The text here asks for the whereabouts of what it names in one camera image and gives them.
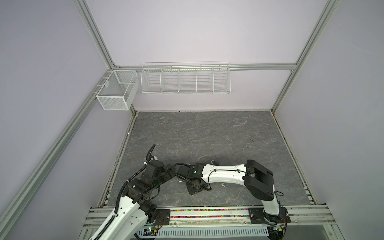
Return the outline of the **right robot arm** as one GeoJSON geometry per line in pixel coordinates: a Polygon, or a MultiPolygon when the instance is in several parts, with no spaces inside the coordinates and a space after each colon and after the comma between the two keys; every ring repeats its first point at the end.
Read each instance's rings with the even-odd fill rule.
{"type": "Polygon", "coordinates": [[[254,160],[247,160],[245,164],[235,166],[176,163],[172,165],[171,170],[176,177],[186,182],[190,195],[211,191],[212,183],[244,186],[263,204],[262,209],[249,210],[253,224],[276,226],[291,222],[288,210],[278,200],[280,192],[275,190],[273,172],[254,160]]]}

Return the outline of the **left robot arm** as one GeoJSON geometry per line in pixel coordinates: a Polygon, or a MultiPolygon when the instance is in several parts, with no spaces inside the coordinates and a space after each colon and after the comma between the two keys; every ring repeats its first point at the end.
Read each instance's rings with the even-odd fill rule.
{"type": "Polygon", "coordinates": [[[156,221],[157,206],[151,202],[152,193],[175,174],[170,165],[152,155],[155,147],[152,145],[149,149],[145,165],[124,182],[114,209],[90,237],[91,240],[139,240],[138,230],[156,221]]]}

